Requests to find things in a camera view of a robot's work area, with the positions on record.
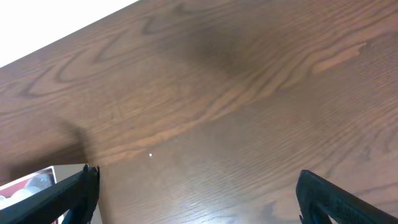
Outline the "clear spray bottle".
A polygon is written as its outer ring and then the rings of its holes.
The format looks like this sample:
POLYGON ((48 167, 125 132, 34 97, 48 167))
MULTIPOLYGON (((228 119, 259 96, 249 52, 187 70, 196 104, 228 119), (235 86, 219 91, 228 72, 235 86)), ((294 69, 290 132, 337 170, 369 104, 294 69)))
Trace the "clear spray bottle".
POLYGON ((25 188, 28 187, 37 187, 40 190, 46 189, 53 185, 53 178, 51 174, 38 174, 28 180, 25 185, 25 188))

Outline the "white lotion tube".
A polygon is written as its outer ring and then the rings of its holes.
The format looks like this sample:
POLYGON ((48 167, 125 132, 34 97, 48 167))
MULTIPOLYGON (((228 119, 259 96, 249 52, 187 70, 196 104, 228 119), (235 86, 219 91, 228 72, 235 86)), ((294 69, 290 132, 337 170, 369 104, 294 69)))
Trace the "white lotion tube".
POLYGON ((13 193, 10 197, 5 197, 1 196, 1 210, 7 207, 10 207, 11 205, 14 205, 22 200, 25 200, 26 198, 40 192, 41 189, 36 187, 36 186, 31 186, 31 187, 26 187, 23 189, 20 189, 13 193))

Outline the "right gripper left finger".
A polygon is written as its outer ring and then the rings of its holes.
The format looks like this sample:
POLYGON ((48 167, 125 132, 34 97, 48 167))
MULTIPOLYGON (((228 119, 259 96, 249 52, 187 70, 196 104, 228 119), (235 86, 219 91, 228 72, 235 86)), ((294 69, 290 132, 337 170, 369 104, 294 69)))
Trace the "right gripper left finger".
POLYGON ((64 223, 90 223, 100 195, 100 168, 83 170, 1 210, 1 223, 53 223, 66 213, 64 223))

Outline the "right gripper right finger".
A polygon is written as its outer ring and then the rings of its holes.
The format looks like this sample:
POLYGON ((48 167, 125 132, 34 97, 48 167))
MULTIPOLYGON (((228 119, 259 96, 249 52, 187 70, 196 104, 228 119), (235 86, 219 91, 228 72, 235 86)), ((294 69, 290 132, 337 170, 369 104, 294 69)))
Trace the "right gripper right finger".
POLYGON ((397 223, 397 218, 339 188, 309 170, 300 172, 296 185, 302 224, 397 223))

